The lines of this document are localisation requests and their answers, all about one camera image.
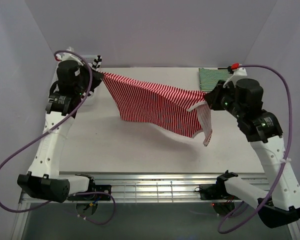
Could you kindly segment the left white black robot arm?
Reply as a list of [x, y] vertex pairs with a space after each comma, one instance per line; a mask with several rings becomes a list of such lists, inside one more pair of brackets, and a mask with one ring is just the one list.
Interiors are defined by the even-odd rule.
[[103, 74], [98, 72], [101, 61], [98, 57], [91, 63], [92, 74], [86, 65], [80, 65], [76, 60], [64, 60], [58, 64], [57, 80], [50, 87], [45, 108], [43, 132], [46, 136], [40, 140], [27, 174], [20, 174], [17, 178], [17, 184], [30, 197], [62, 203], [69, 195], [89, 189], [91, 177], [80, 174], [60, 177], [59, 166], [77, 106], [102, 82]]

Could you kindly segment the green white striped tank top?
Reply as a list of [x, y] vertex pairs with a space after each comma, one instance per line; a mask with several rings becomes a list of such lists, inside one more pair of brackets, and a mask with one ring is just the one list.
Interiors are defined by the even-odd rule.
[[199, 68], [199, 89], [203, 92], [211, 92], [219, 81], [226, 81], [232, 74], [227, 69]]

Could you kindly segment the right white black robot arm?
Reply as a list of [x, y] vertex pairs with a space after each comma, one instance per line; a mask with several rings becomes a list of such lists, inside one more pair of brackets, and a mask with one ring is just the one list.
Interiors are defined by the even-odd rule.
[[218, 194], [244, 201], [273, 229], [300, 219], [300, 185], [291, 163], [284, 157], [287, 147], [279, 121], [273, 113], [263, 109], [263, 93], [257, 80], [242, 78], [236, 83], [220, 80], [205, 98], [211, 110], [227, 111], [236, 118], [239, 130], [257, 154], [272, 185], [267, 198], [267, 191], [226, 171], [216, 179]]

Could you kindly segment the red white striped tank top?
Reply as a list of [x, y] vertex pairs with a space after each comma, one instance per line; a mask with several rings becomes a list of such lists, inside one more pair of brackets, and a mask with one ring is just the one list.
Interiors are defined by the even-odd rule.
[[188, 138], [204, 133], [203, 145], [210, 143], [213, 130], [205, 92], [108, 72], [103, 82], [123, 121], [150, 123]]

